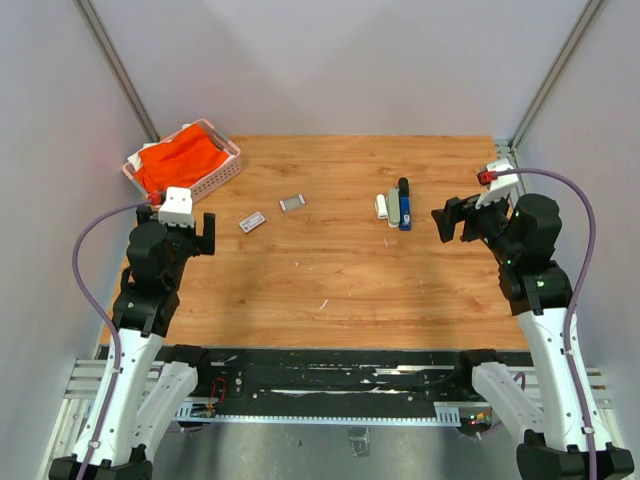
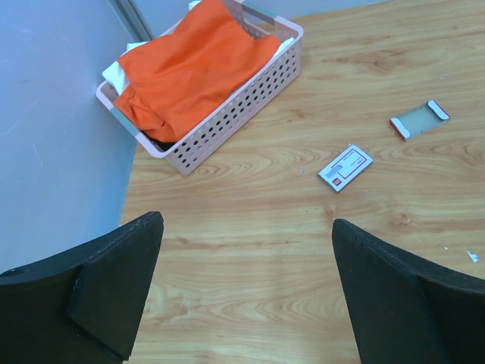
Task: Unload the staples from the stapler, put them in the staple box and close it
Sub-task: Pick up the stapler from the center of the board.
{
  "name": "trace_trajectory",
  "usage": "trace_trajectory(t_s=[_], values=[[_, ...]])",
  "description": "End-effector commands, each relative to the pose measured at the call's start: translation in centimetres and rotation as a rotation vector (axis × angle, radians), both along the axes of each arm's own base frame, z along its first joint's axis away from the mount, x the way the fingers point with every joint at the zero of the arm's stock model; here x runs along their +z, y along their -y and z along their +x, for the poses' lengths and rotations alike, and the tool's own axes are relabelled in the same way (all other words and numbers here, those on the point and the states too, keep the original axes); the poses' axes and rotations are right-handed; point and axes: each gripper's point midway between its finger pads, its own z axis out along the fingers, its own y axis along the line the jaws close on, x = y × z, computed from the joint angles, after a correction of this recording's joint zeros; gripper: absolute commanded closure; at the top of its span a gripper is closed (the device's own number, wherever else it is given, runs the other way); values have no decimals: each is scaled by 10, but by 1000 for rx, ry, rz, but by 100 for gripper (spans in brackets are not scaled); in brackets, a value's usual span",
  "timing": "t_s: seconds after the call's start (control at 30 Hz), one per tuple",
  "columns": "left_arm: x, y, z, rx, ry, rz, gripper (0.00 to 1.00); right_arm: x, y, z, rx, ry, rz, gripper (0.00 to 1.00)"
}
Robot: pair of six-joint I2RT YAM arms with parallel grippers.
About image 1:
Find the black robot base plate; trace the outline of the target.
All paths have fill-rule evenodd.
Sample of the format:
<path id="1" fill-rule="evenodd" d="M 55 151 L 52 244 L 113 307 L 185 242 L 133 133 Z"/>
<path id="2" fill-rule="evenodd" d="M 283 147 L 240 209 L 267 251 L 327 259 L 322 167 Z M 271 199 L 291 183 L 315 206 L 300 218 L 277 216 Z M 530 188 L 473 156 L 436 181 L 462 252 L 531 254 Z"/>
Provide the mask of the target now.
<path id="1" fill-rule="evenodd" d="M 161 347 L 146 393 L 156 385 L 172 349 Z M 183 403 L 194 402 L 212 414 L 415 418 L 433 416 L 436 406 L 487 406 L 459 383 L 462 352 L 204 349 L 211 357 L 213 386 Z M 510 373 L 532 373 L 530 354 L 495 352 Z"/>

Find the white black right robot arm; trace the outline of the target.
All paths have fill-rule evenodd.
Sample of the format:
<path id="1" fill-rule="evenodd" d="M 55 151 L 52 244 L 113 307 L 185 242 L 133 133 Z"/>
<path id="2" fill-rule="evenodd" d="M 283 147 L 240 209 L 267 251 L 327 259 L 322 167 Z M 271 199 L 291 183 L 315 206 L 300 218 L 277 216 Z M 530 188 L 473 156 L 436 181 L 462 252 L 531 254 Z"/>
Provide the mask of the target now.
<path id="1" fill-rule="evenodd" d="M 455 392 L 482 397 L 517 444 L 523 479 L 625 479 L 632 454 L 618 447 L 601 419 L 581 358 L 574 287 L 553 260 L 562 222 L 556 202 L 522 196 L 480 206 L 451 198 L 431 213 L 442 242 L 482 241 L 499 266 L 499 285 L 522 330 L 534 364 L 540 401 L 534 403 L 493 350 L 468 350 L 453 375 Z"/>

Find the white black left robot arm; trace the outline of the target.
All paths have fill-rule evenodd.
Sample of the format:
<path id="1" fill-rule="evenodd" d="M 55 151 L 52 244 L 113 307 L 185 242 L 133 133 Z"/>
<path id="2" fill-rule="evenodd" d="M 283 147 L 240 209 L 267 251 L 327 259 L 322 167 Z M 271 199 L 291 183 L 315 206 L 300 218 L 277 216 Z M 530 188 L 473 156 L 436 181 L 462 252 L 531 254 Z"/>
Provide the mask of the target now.
<path id="1" fill-rule="evenodd" d="M 216 217 L 203 217 L 198 233 L 187 213 L 136 206 L 128 266 L 113 313 L 103 317 L 111 340 L 89 418 L 70 455 L 53 460 L 51 479 L 149 479 L 157 448 L 178 408 L 214 383 L 209 352 L 173 347 L 149 393 L 144 387 L 179 306 L 189 259 L 215 252 Z"/>

